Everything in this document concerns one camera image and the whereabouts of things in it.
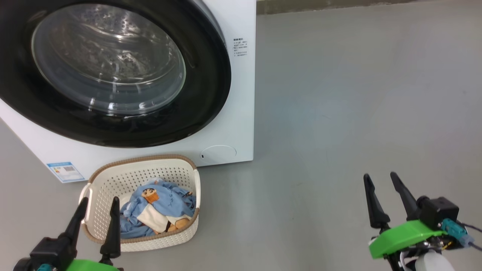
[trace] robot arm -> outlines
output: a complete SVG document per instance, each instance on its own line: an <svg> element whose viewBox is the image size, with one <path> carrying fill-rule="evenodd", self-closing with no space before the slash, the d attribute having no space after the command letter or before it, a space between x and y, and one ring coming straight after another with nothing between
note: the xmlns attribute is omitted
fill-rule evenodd
<svg viewBox="0 0 482 271"><path fill-rule="evenodd" d="M119 271L111 258L121 255L121 227L119 198L114 197L110 210L110 224L106 241L100 248L102 259L99 262L75 259L80 223L85 217L89 199L83 198L65 232L57 238L44 237L30 252L30 257L17 262L13 271Z"/></svg>
<svg viewBox="0 0 482 271"><path fill-rule="evenodd" d="M390 177L402 199L407 222L394 228L388 226L390 218L383 212L370 176L365 174L370 225L380 229L380 235L369 245L372 257L386 259L393 271L453 271L452 265L442 256L443 250L477 248L465 224L457 221L459 208L444 197L422 196L415 200L395 172ZM413 257L418 259L405 263L406 258Z"/></svg>

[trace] laundry basket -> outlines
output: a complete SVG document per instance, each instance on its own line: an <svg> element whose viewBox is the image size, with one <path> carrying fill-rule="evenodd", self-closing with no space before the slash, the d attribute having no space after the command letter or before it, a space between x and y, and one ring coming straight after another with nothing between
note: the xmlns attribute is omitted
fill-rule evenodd
<svg viewBox="0 0 482 271"><path fill-rule="evenodd" d="M103 244L110 223L110 207L115 196L126 198L149 179L160 177L178 184L196 196L196 211L183 228L149 237L122 239L121 251L145 251L189 241L198 229L201 183L194 163L181 155L159 155L110 163L98 169L83 188L80 199L89 198L82 228L87 237Z"/></svg>

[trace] gray wall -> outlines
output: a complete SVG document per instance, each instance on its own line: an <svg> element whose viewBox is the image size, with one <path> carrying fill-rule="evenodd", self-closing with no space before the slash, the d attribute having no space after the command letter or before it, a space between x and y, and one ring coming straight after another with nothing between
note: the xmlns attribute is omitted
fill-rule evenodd
<svg viewBox="0 0 482 271"><path fill-rule="evenodd" d="M416 0L258 0L256 4L258 14L276 14L413 1Z"/></svg>

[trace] teal connector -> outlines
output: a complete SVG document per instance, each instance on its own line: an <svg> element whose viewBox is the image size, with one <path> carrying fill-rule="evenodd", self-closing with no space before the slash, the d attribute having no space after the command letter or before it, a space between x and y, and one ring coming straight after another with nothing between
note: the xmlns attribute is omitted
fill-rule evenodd
<svg viewBox="0 0 482 271"><path fill-rule="evenodd" d="M49 264L42 264L37 269L37 271L52 271L52 266L50 266Z"/></svg>
<svg viewBox="0 0 482 271"><path fill-rule="evenodd" d="M475 239L467 233L467 230L462 226L458 225L451 219L444 219L442 221L441 230L444 230L448 235L453 236L457 239L463 247L469 247L469 243L473 243Z"/></svg>

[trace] basket handle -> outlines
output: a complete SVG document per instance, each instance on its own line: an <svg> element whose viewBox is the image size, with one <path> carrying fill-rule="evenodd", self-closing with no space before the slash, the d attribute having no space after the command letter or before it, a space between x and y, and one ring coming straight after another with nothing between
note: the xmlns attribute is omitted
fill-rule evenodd
<svg viewBox="0 0 482 271"><path fill-rule="evenodd" d="M194 182L196 184L196 209L201 206L201 177L199 177L199 171L194 170Z"/></svg>
<svg viewBox="0 0 482 271"><path fill-rule="evenodd" d="M92 189L90 189L91 183L87 183L84 188L82 188L82 191L80 192L80 197L79 197L79 204L80 202L82 201L82 199L84 197L88 197L89 198L89 202L87 203L87 212L85 214L85 217L84 219L82 219L82 222L81 224L85 224L88 220L89 220L89 216L90 216L90 207L91 207L91 202L92 202Z"/></svg>

